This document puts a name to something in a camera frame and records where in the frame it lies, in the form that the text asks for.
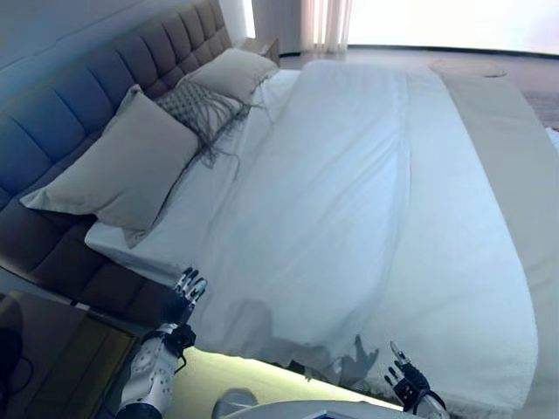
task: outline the tufted headboard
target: tufted headboard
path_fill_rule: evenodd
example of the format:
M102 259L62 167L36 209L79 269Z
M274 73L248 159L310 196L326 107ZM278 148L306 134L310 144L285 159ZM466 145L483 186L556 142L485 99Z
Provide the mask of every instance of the tufted headboard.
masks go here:
M89 54L0 110L0 265L37 285L125 319L153 324L165 289L89 249L93 216L25 208L101 135L131 85L151 98L231 41L217 0L188 2Z

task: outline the nightstand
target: nightstand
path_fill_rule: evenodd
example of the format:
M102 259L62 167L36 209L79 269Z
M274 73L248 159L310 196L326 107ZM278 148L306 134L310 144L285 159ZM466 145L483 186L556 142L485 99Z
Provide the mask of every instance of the nightstand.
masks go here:
M240 50L254 52L261 57L266 57L280 66L280 42L278 39L247 38L238 46Z
M21 334L33 366L18 363L13 385L31 380L9 400L6 419L91 417L135 343L84 310L25 292L0 294L0 328Z

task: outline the floor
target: floor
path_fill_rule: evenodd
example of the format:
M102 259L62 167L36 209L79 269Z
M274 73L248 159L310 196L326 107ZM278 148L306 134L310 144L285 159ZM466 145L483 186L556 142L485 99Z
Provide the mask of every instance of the floor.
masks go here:
M281 67L300 69L313 55L283 58ZM450 52L350 50L348 62L367 62L406 71L424 71L437 60L460 63L490 63L506 73L504 79L514 83L528 97L544 124L559 127L559 58L521 58ZM365 400L352 393L319 381L306 381L302 375L261 362L189 350L189 365L177 375L174 398L166 418L206 419L218 397L229 388L249 388L259 402L304 399ZM119 391L107 398L111 409L118 405Z

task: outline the bedside table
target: bedside table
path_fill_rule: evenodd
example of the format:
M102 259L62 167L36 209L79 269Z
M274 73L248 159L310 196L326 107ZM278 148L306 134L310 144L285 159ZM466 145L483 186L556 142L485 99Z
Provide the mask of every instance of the bedside table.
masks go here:
M254 52L261 57L266 57L280 66L280 42L278 39L247 38L238 46L240 50Z

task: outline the pillow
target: pillow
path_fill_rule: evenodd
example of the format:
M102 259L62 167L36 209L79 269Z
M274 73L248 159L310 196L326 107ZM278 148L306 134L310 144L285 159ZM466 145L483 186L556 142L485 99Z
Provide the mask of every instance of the pillow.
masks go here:
M268 58L230 48L187 77L199 85L246 102L256 87L278 70Z
M250 110L248 105L186 78L179 80L173 90L156 99L155 103L190 128L198 136L201 151L209 151L210 156L219 135Z
M22 197L24 206L95 214L134 231L152 226L197 138L140 89L129 93L103 135L54 181Z

